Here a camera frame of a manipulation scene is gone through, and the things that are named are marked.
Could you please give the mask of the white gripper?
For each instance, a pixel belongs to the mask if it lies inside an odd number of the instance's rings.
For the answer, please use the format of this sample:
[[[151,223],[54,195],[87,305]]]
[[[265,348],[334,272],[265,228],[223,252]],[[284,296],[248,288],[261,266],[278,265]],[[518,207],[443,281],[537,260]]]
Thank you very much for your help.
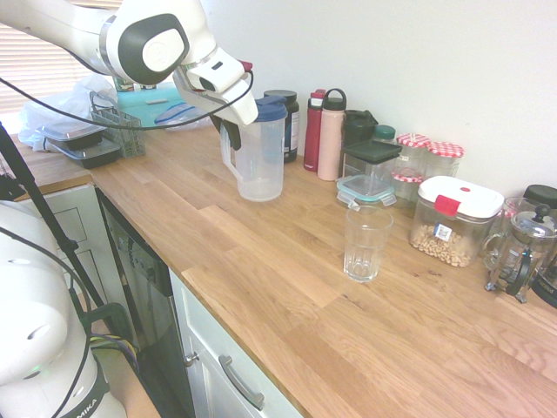
[[[258,117],[258,107],[252,95],[252,72],[248,71],[230,88],[222,93],[194,91],[182,69],[172,73],[174,84],[182,99],[205,113],[219,134],[224,131],[234,151],[241,148],[241,134],[238,125],[249,125]]]

